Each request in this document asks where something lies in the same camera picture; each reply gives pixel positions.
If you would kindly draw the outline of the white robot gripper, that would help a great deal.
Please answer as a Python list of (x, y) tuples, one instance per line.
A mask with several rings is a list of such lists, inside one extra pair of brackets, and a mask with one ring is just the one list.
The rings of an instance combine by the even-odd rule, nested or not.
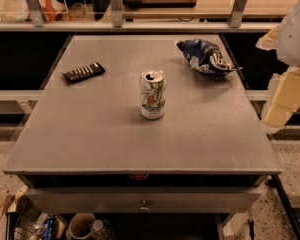
[(256, 47), (266, 51), (276, 49), (278, 60), (289, 65), (286, 72), (274, 73), (270, 79), (261, 113), (264, 125), (282, 128), (300, 108), (300, 0), (279, 27), (258, 39)]

